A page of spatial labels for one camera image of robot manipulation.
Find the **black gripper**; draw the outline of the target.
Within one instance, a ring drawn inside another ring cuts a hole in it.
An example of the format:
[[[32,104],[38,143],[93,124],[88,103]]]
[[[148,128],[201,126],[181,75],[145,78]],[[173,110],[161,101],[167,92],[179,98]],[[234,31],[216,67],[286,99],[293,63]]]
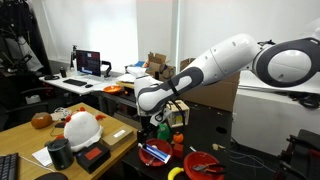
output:
[[[141,129],[137,132],[137,141],[139,143],[144,143],[150,136],[157,130],[157,127],[150,123],[150,116],[140,116],[139,117]]]

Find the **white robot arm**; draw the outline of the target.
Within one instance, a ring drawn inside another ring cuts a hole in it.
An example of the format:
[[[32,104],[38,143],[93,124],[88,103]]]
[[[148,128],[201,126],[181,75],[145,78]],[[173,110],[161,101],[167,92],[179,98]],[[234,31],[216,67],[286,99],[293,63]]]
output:
[[[149,133],[171,114],[166,107],[168,101],[243,70],[273,87],[287,88],[307,82],[320,71],[319,29],[282,43],[258,42],[248,34],[238,34],[211,47],[165,82],[150,75],[136,78],[136,105],[138,115],[144,119],[138,141],[145,142]]]

